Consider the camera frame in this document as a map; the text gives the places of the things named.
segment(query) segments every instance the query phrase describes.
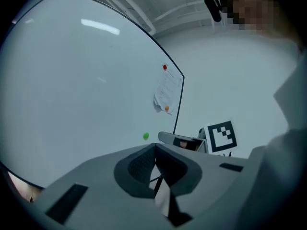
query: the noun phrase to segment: ceiling pipe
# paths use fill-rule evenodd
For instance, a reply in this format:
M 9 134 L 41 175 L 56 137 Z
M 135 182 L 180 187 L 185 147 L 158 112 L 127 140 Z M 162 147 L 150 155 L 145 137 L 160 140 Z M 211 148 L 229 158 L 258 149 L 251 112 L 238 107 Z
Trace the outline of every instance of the ceiling pipe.
M 125 5 L 123 5 L 119 0 L 109 0 L 111 3 L 114 3 L 120 10 L 122 10 L 127 17 L 129 17 L 130 19 L 132 19 L 135 23 L 137 23 L 138 25 L 141 26 L 141 23 L 137 20 L 137 18 L 135 18 L 135 16 L 127 9 L 127 7 Z
M 109 4 L 110 4 L 110 6 L 112 7 L 112 8 L 114 8 L 114 9 L 116 9 L 116 10 L 120 10 L 119 8 L 118 8 L 118 6 L 116 6 L 111 0 L 106 0 Z
M 211 14 L 208 10 L 202 10 L 202 11 L 196 11 L 196 12 L 190 12 L 186 14 L 182 14 L 178 17 L 168 19 L 166 21 L 163 21 L 162 23 L 155 24 L 157 32 L 156 34 L 159 34 L 165 30 L 168 30 L 172 27 L 186 24 L 189 22 L 196 22 L 199 20 L 207 20 L 211 18 Z
M 166 11 L 165 13 L 159 15 L 157 18 L 155 18 L 153 21 L 156 22 L 164 17 L 166 17 L 167 15 L 179 10 L 179 9 L 182 9 L 182 8 L 185 8 L 185 7 L 188 7 L 188 6 L 191 6 L 191 5 L 195 5 L 195 4 L 204 4 L 204 1 L 203 0 L 199 0 L 199 1 L 195 1 L 195 2 L 188 2 L 188 3 L 185 3 L 185 4 L 181 4 L 177 7 L 174 7 L 173 9 L 171 10 L 168 10 Z
M 148 33 L 149 35 L 154 35 L 156 32 L 156 29 L 152 22 L 148 19 L 146 14 L 143 12 L 143 10 L 133 1 L 133 0 L 126 0 L 127 3 L 129 3 L 132 8 L 140 15 L 140 17 L 145 21 L 145 23 L 149 26 L 151 31 Z

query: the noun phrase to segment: black slot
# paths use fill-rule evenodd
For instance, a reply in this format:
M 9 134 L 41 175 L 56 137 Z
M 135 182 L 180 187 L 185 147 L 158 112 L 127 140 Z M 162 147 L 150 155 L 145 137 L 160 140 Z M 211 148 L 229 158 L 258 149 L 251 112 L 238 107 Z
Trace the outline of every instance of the black slot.
M 154 196 L 157 195 L 157 193 L 158 193 L 158 191 L 159 191 L 159 188 L 160 188 L 160 186 L 161 186 L 162 181 L 163 181 L 163 177 L 160 176 L 159 179 L 158 179 L 158 181 L 157 181 L 157 183 L 156 183 L 156 185 L 155 185 L 155 187 L 154 187 Z
M 184 139 L 179 139 L 179 138 L 174 139 L 173 145 L 176 146 L 176 147 L 182 148 L 180 146 L 180 143 L 182 141 L 185 141 L 187 143 L 187 146 L 183 149 L 187 149 L 187 150 L 191 150 L 191 151 L 197 151 L 198 148 L 201 145 L 201 141 L 199 141 L 199 140 L 184 140 Z
M 229 163 L 222 163 L 222 164 L 220 164 L 220 167 L 225 168 L 225 169 L 229 169 L 229 170 L 232 170 L 232 171 L 237 171 L 237 172 L 241 172 L 243 170 L 243 166 L 229 164 Z
M 60 224 L 64 224 L 73 209 L 88 189 L 87 186 L 73 185 L 46 213 Z
M 180 211 L 176 198 L 172 194 L 172 192 L 170 192 L 169 210 L 167 218 L 174 225 L 174 227 L 179 227 L 180 225 L 193 219 L 189 214 Z

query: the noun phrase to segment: whiteboard frame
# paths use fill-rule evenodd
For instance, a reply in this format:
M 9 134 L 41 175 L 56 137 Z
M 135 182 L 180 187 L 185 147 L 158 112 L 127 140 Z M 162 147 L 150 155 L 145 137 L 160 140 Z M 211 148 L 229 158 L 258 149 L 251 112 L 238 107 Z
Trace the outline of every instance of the whiteboard frame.
M 29 10 L 27 10 L 27 12 L 25 12 L 20 18 L 19 20 L 16 22 L 16 24 L 31 10 L 33 9 L 36 5 L 40 4 L 42 1 L 44 0 L 41 0 L 39 1 L 38 3 L 36 3 L 35 5 L 33 5 Z M 179 116 L 179 111 L 180 111 L 180 106 L 181 106 L 181 99 L 182 99 L 182 93 L 183 93 L 183 86 L 184 86 L 184 79 L 185 79 L 185 76 L 183 75 L 183 73 L 181 72 L 181 70 L 179 69 L 179 67 L 176 65 L 176 63 L 173 61 L 173 59 L 169 56 L 169 54 L 161 47 L 161 45 L 151 36 L 147 33 L 147 31 L 145 31 L 141 26 L 139 26 L 137 23 L 135 23 L 133 20 L 131 20 L 129 17 L 127 17 L 126 15 L 122 14 L 121 12 L 117 11 L 116 9 L 112 8 L 111 6 L 99 1 L 99 0 L 92 0 L 92 1 L 95 1 L 95 2 L 98 2 L 99 4 L 101 5 L 104 5 L 106 7 L 108 7 L 109 9 L 115 11 L 116 13 L 120 14 L 121 16 L 123 16 L 124 18 L 128 19 L 130 22 L 132 22 L 133 24 L 135 24 L 139 29 L 141 29 L 150 39 L 152 39 L 159 47 L 160 49 L 165 53 L 165 55 L 171 60 L 171 62 L 174 64 L 174 66 L 177 68 L 177 70 L 180 72 L 180 74 L 182 75 L 182 87 L 181 87 L 181 93 L 180 93 L 180 99 L 179 99 L 179 105 L 178 105 L 178 111 L 177 111 L 177 116 L 176 116 L 176 121 L 175 121 L 175 125 L 174 125 L 174 130 L 173 130 L 173 134 L 175 134 L 175 130 L 176 130 L 176 126 L 177 126 L 177 121 L 178 121 L 178 116 Z M 12 29 L 15 27 L 16 24 L 13 24 L 12 27 L 10 27 L 7 31 L 7 33 L 5 34 L 2 42 L 1 42 L 1 45 L 0 47 L 2 46 L 2 44 L 4 43 L 4 41 L 6 40 L 7 36 L 10 34 L 10 32 L 12 31 Z M 7 170 L 9 173 L 11 173 L 12 175 L 14 175 L 15 177 L 17 177 L 18 179 L 20 179 L 21 181 L 31 185 L 31 186 L 34 186 L 34 187 L 37 187 L 39 189 L 44 189 L 44 187 L 41 187 L 39 185 L 36 185 L 32 182 L 29 182 L 25 179 L 23 179 L 22 177 L 16 175 L 15 173 L 13 173 L 8 167 L 6 167 L 1 161 L 0 161 L 0 166 L 5 168 L 5 170 Z

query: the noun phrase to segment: white wall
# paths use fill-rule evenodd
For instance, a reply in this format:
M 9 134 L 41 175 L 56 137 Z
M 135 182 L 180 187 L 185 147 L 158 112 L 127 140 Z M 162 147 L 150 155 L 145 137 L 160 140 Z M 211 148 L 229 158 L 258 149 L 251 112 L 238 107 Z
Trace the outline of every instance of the white wall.
M 197 28 L 159 38 L 185 75 L 176 134 L 195 137 L 204 124 L 232 118 L 247 158 L 287 130 L 273 94 L 294 69 L 296 45 L 248 31 Z

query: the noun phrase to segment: ceiling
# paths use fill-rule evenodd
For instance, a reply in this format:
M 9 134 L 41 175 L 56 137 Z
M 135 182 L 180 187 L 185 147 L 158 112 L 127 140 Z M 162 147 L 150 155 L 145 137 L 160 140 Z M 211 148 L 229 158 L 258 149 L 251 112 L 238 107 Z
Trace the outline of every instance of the ceiling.
M 100 1 L 130 17 L 156 38 L 194 27 L 220 24 L 213 22 L 204 0 Z

